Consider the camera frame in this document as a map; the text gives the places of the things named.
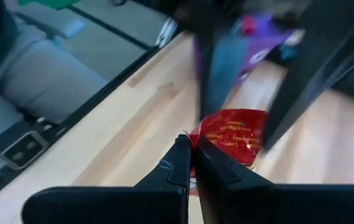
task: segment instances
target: red snack bag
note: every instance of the red snack bag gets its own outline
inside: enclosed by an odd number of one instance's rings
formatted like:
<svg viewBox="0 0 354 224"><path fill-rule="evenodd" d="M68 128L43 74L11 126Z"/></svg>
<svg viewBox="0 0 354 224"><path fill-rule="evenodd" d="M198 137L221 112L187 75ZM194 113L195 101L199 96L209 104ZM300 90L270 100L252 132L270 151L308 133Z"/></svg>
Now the red snack bag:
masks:
<svg viewBox="0 0 354 224"><path fill-rule="evenodd" d="M189 138L192 141L193 149L195 149L199 135L205 135L208 140L232 158L246 166L252 166L261 149L265 119L265 111L220 110L204 118L200 126L190 133ZM191 183L195 182L194 177L193 170ZM197 195L197 191L193 189L191 194Z"/></svg>

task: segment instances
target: light wood surface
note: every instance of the light wood surface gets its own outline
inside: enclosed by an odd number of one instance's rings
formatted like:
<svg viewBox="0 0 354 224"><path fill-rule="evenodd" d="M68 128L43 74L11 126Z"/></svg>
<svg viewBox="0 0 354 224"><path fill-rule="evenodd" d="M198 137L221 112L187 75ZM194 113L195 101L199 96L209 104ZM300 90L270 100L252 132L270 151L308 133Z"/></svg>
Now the light wood surface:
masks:
<svg viewBox="0 0 354 224"><path fill-rule="evenodd" d="M196 123L192 37L179 35L123 83L37 162L0 191L0 223L20 223L32 194L53 186L132 186L148 174L178 134ZM285 70L259 65L226 102L266 110ZM267 155L256 172L275 182L354 183L354 101L326 91ZM190 197L190 223L202 223Z"/></svg>

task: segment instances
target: floor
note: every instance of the floor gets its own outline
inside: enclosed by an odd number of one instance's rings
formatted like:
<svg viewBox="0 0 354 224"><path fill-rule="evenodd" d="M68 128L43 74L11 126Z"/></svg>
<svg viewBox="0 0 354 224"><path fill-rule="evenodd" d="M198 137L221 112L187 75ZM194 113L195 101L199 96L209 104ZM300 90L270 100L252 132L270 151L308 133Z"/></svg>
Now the floor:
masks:
<svg viewBox="0 0 354 224"><path fill-rule="evenodd" d="M155 44L167 19L132 1L114 7L108 0L82 0L73 6L149 46ZM76 16L85 23L85 27L71 39L64 40L62 45L107 80L112 80L145 52L98 24L78 14Z"/></svg>

